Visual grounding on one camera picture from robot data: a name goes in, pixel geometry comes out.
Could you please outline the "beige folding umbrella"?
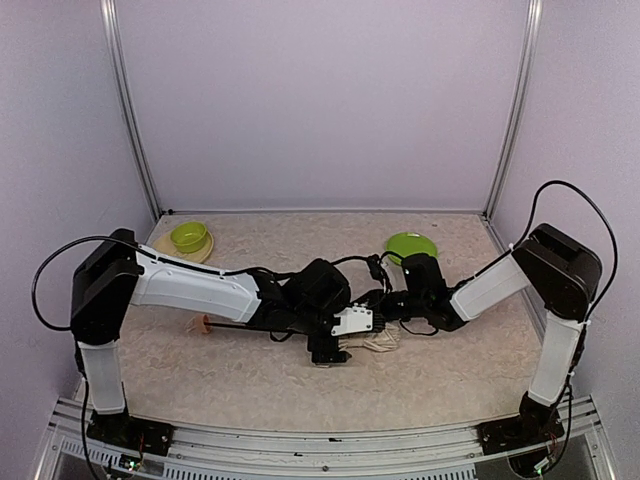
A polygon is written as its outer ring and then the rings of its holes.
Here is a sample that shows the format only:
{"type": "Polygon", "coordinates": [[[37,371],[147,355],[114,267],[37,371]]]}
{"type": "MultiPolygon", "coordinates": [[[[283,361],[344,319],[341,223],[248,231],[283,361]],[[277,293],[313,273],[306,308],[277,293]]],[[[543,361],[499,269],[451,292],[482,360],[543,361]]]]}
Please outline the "beige folding umbrella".
{"type": "MultiPolygon", "coordinates": [[[[188,332],[197,331],[203,335],[209,335],[214,329],[228,329],[250,332],[268,333],[272,342],[283,343],[294,335],[302,336],[302,333],[293,330],[268,330],[263,327],[246,327],[232,323],[213,322],[206,314],[198,314],[192,317],[186,324],[188,332]]],[[[342,351],[350,353],[352,349],[366,349],[374,353],[387,353],[396,350],[399,347],[400,333],[399,328],[395,325],[385,326],[378,333],[367,332],[337,337],[339,346],[342,351]]],[[[319,367],[329,367],[332,365],[314,365],[319,367]]]]}

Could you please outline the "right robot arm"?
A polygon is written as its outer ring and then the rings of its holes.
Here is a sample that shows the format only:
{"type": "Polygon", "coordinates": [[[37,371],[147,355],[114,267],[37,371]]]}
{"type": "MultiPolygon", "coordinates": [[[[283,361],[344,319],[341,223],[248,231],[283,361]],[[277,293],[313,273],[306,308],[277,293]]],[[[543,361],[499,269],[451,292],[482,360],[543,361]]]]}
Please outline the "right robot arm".
{"type": "Polygon", "coordinates": [[[568,432],[558,406],[584,344],[589,310],[602,264],[570,236],[543,223],[470,279],[446,284],[438,261],[414,254],[401,262],[406,287],[368,299],[377,322],[424,318],[438,332],[453,332],[523,290],[543,303],[547,326],[540,357],[516,415],[483,422],[477,431],[486,455],[520,449],[568,432]]]}

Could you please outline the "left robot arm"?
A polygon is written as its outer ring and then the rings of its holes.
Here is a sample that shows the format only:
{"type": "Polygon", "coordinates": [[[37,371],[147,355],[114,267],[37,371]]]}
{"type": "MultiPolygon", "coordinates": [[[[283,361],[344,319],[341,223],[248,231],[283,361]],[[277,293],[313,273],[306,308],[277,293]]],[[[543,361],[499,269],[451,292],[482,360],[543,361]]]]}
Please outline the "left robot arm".
{"type": "Polygon", "coordinates": [[[218,270],[143,246],[125,228],[76,239],[50,254],[33,276],[30,297],[43,326],[74,338],[76,363],[93,405],[83,417],[89,423],[84,438],[140,455],[167,455],[175,428],[129,412],[118,353],[129,307],[170,307],[222,317],[240,330],[303,335],[315,365],[346,362],[349,355],[339,339],[357,324],[349,282],[329,261],[315,259],[293,273],[258,266],[218,270]],[[57,257],[89,242],[98,246],[73,274],[70,322],[55,325],[39,308],[40,278],[57,257]]]}

